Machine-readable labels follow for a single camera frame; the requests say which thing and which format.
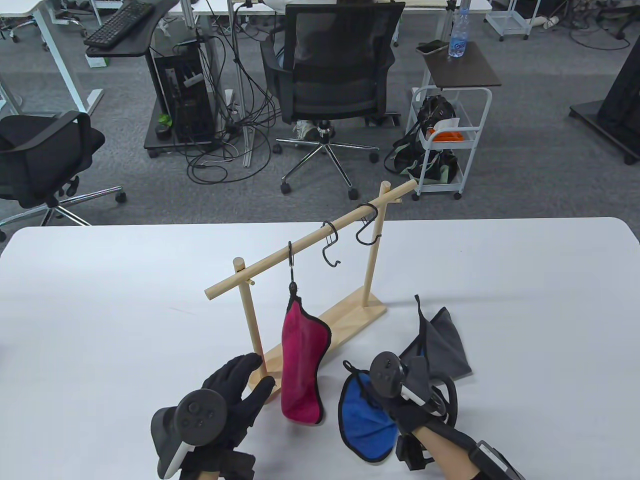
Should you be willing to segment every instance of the black keyboard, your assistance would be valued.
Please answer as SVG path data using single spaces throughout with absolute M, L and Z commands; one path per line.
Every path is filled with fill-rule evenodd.
M 84 41 L 84 44 L 99 49 L 110 49 L 153 11 L 153 4 L 133 0 L 114 13 L 109 20 Z

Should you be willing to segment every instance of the black metal hook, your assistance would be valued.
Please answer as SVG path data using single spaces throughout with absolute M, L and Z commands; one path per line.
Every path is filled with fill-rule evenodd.
M 356 233 L 356 240 L 358 241 L 358 243 L 362 244 L 362 245 L 366 245 L 366 246 L 371 246 L 373 245 L 375 242 L 378 241 L 378 239 L 382 236 L 380 234 L 376 235 L 376 237 L 371 241 L 371 242 L 363 242 L 362 240 L 360 240 L 360 234 L 365 230 L 365 228 L 367 228 L 369 225 L 371 225 L 371 223 L 378 217 L 378 208 L 374 205 L 374 204 L 370 204 L 370 203 L 364 203 L 364 204 L 360 204 L 358 205 L 358 207 L 371 207 L 373 208 L 374 211 L 374 216 L 369 219 L 369 220 L 365 220 L 365 218 L 362 218 L 362 221 L 364 222 L 363 227 L 358 230 L 358 232 Z
M 331 240 L 329 242 L 329 237 L 331 235 L 329 235 L 328 237 L 325 237 L 326 246 L 322 249 L 322 256 L 324 257 L 324 261 L 327 263 L 327 265 L 329 265 L 330 267 L 336 268 L 340 263 L 340 260 L 336 260 L 335 263 L 331 263 L 329 259 L 326 257 L 326 249 L 329 248 L 331 245 L 334 245 L 338 241 L 338 230 L 336 230 L 335 227 L 333 226 L 333 223 L 331 223 L 328 220 L 325 220 L 324 222 L 322 222 L 322 226 L 325 226 L 325 225 L 329 225 L 331 227 L 331 229 L 333 230 L 333 233 L 335 234 L 335 240 Z
M 289 242 L 289 268 L 291 268 L 291 281 L 293 282 L 293 249 Z

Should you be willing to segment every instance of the gray towel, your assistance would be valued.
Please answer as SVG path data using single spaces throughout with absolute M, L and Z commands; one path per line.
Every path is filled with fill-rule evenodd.
M 465 348 L 449 311 L 442 307 L 429 322 L 422 315 L 420 297 L 416 295 L 415 299 L 418 302 L 420 330 L 418 336 L 400 354 L 400 359 L 406 364 L 409 358 L 424 355 L 426 350 L 429 371 L 443 373 L 454 380 L 469 375 L 471 367 L 467 363 Z

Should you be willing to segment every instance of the water bottle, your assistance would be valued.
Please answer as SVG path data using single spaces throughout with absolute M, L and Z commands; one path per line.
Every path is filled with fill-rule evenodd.
M 462 57 L 467 48 L 470 3 L 470 0 L 463 0 L 460 5 L 460 10 L 456 13 L 456 20 L 451 30 L 451 39 L 449 40 L 449 56 L 453 58 Z

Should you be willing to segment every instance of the wooden clothes rack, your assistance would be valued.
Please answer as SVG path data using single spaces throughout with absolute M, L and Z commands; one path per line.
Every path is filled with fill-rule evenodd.
M 382 233 L 382 224 L 385 221 L 387 205 L 389 203 L 399 201 L 398 199 L 401 196 L 415 190 L 416 187 L 417 183 L 415 180 L 409 180 L 393 190 L 391 190 L 391 183 L 387 181 L 380 184 L 380 194 L 370 201 L 370 203 L 375 205 L 378 209 L 378 216 L 376 217 L 373 232 L 371 234 L 372 241 Z M 363 205 L 341 216 L 337 220 L 334 220 L 332 223 L 336 230 L 340 230 L 370 213 L 371 207 Z M 328 237 L 332 233 L 333 229 L 331 228 L 331 225 L 327 224 L 317 229 L 315 232 L 311 232 L 309 235 L 293 242 L 291 244 L 291 251 L 295 255 L 305 248 L 312 246 L 314 243 Z M 319 316 L 319 318 L 324 321 L 332 331 L 332 340 L 329 351 L 347 342 L 354 335 L 360 332 L 360 330 L 387 311 L 386 306 L 384 306 L 384 304 L 382 304 L 382 302 L 371 293 L 373 271 L 376 267 L 378 248 L 380 247 L 381 241 L 382 238 L 379 238 L 370 247 L 369 261 L 367 263 L 367 271 L 364 277 L 363 286 L 340 300 Z M 260 369 L 256 370 L 251 375 L 251 378 L 249 379 L 249 387 L 254 388 L 262 377 L 271 375 L 276 381 L 272 397 L 280 391 L 280 384 L 282 380 L 282 345 L 279 344 L 275 346 L 267 353 L 263 352 L 258 322 L 251 296 L 251 285 L 254 283 L 252 280 L 253 277 L 279 264 L 280 262 L 287 260 L 288 258 L 288 246 L 285 246 L 281 250 L 272 253 L 268 257 L 265 257 L 248 267 L 245 266 L 244 259 L 240 257 L 235 258 L 233 263 L 236 273 L 205 290 L 205 294 L 209 300 L 213 300 L 215 297 L 218 297 L 235 287 L 238 287 L 240 290 L 240 297 L 242 299 L 246 322 L 249 327 L 249 334 L 251 335 L 253 350 L 264 360 Z

